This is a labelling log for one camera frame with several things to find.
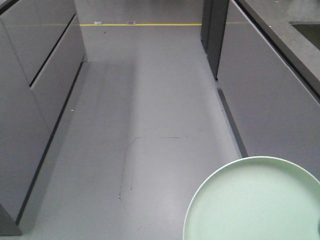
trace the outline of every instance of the gray floor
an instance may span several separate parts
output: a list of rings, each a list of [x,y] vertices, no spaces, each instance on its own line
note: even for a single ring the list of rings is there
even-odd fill
[[[76,4],[82,23],[201,21],[201,1],[136,0],[143,11],[123,8],[132,2]],[[88,26],[82,33],[89,62],[22,217],[24,235],[2,239],[180,240],[198,186],[239,158],[200,27]]]

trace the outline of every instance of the countertop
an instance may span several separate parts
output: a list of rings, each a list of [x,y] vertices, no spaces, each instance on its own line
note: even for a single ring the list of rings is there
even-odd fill
[[[320,95],[320,50],[290,22],[320,24],[320,0],[236,0]]]

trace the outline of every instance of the gray cabinet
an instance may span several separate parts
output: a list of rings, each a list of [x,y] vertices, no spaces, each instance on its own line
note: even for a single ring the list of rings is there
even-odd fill
[[[283,61],[230,1],[218,80],[247,153],[256,154],[282,82]]]
[[[320,105],[287,68],[263,130],[257,155],[273,155],[320,180]]]
[[[206,53],[213,76],[217,76],[229,0],[213,0]]]
[[[203,2],[201,41],[205,51],[207,51],[207,45],[208,45],[212,4],[213,4],[213,0],[204,0]]]
[[[85,47],[75,17],[31,86],[50,132],[75,79]]]
[[[1,22],[0,52],[0,204],[15,220],[50,132]]]
[[[19,0],[1,15],[29,84],[75,13],[74,0]]]
[[[15,221],[81,61],[74,0],[19,0],[0,16],[0,236]]]
[[[249,156],[284,158],[320,179],[320,105],[233,0],[217,78]]]

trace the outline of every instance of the scuff mark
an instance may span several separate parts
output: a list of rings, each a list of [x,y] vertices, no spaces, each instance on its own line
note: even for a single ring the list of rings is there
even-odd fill
[[[129,144],[129,146],[125,149],[124,161],[123,161],[123,167],[122,167],[121,185],[120,185],[120,190],[119,190],[119,199],[120,200],[121,200],[122,186],[123,186],[123,182],[124,182],[124,174],[125,174],[125,167],[126,167],[128,150],[131,148],[131,146],[135,143],[136,140],[145,139],[145,138],[147,138],[147,137],[146,136],[138,136],[138,137],[136,137],[135,139],[132,140],[132,142]]]
[[[179,136],[169,136],[169,137],[158,137],[158,139],[180,139]]]
[[[133,173],[133,171],[132,171],[132,173],[131,173],[131,187],[130,187],[130,191],[132,191],[133,182],[134,182],[134,173]]]

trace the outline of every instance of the yellow floor line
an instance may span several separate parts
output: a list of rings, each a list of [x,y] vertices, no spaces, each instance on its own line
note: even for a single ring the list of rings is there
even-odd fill
[[[201,26],[201,23],[103,23],[103,24],[80,24],[81,27],[101,26]]]

